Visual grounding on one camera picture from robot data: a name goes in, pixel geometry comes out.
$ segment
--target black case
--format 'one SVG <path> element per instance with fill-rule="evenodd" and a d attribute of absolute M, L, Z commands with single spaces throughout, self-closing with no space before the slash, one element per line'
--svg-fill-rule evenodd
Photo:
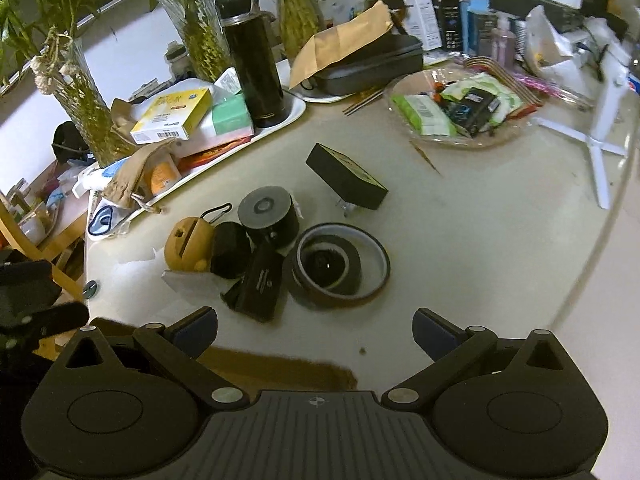
<path fill-rule="evenodd" d="M 345 202 L 376 210 L 388 193 L 386 187 L 347 155 L 317 142 L 306 164 Z"/>
<path fill-rule="evenodd" d="M 415 36 L 388 32 L 310 79 L 322 92 L 349 95 L 420 70 L 422 42 Z"/>

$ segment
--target white bottle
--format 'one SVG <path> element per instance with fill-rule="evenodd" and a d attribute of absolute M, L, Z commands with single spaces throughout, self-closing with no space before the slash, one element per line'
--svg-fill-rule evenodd
<path fill-rule="evenodd" d="M 498 26 L 491 31 L 491 46 L 494 61 L 507 70 L 513 70 L 516 57 L 516 35 L 509 27 L 509 17 L 500 12 Z"/>

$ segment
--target thermos lid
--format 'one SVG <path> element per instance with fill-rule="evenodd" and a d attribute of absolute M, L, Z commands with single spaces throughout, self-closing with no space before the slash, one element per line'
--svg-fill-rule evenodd
<path fill-rule="evenodd" d="M 216 10 L 223 27 L 239 25 L 262 15 L 258 0 L 216 0 Z"/>

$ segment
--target black bottle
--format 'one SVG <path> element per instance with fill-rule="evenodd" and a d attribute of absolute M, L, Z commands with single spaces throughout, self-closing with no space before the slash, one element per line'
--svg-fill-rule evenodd
<path fill-rule="evenodd" d="M 288 115 L 258 0 L 216 0 L 216 10 L 254 126 Z"/>

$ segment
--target small jar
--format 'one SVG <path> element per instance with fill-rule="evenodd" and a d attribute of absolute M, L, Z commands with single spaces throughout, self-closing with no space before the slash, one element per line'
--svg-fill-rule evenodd
<path fill-rule="evenodd" d="M 174 79 L 194 75 L 191 58 L 183 44 L 172 41 L 167 45 L 164 59 L 169 64 L 169 71 Z"/>

